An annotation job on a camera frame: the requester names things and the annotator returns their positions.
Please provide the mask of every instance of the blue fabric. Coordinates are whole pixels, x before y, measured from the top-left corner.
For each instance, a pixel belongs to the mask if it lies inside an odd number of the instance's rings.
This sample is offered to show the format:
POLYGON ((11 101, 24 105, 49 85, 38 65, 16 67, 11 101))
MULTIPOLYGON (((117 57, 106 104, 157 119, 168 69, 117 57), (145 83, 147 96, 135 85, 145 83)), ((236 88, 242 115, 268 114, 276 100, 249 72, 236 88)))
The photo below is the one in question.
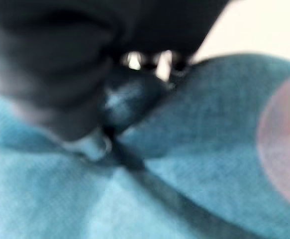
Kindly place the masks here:
POLYGON ((65 152, 0 99, 0 239, 290 239, 290 204, 255 144, 289 77, 290 62, 268 56, 198 64, 103 164, 65 152))

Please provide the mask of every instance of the black object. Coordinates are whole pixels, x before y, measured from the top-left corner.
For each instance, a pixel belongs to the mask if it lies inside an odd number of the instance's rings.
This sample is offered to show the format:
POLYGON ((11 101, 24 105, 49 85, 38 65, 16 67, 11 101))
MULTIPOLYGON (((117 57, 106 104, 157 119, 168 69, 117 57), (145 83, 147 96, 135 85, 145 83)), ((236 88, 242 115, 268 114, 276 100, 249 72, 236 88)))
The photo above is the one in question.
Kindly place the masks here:
POLYGON ((117 66, 107 79, 104 92, 100 119, 105 132, 113 135, 138 122, 154 108, 167 94, 168 84, 150 72, 117 66))

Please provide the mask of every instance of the pink circle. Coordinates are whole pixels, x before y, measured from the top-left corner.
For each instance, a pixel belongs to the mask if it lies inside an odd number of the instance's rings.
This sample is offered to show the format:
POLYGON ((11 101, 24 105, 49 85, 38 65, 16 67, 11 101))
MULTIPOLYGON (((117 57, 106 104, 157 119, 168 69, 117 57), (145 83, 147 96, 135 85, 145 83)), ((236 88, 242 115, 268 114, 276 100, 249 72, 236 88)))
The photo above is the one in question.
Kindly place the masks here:
POLYGON ((290 202, 290 79, 271 97, 261 115, 257 148, 268 178, 290 202))

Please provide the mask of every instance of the pink patch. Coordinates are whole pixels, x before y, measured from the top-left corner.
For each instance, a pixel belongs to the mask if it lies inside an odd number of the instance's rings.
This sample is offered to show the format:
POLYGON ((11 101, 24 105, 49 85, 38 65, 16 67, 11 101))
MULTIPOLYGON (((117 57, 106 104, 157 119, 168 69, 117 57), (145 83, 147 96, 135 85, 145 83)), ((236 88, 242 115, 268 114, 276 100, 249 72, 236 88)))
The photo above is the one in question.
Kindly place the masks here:
POLYGON ((290 80, 272 96, 261 115, 257 147, 268 178, 290 202, 290 80))

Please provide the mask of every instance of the light blue cloth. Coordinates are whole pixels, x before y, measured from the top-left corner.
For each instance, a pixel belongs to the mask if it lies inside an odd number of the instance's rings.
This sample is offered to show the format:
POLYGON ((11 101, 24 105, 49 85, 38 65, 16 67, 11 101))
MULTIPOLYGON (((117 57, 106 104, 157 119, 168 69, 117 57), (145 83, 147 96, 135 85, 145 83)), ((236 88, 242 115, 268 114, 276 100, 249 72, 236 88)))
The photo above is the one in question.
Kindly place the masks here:
POLYGON ((0 239, 290 239, 290 204, 255 146, 289 77, 290 62, 267 56, 198 64, 103 164, 65 152, 0 99, 0 239))

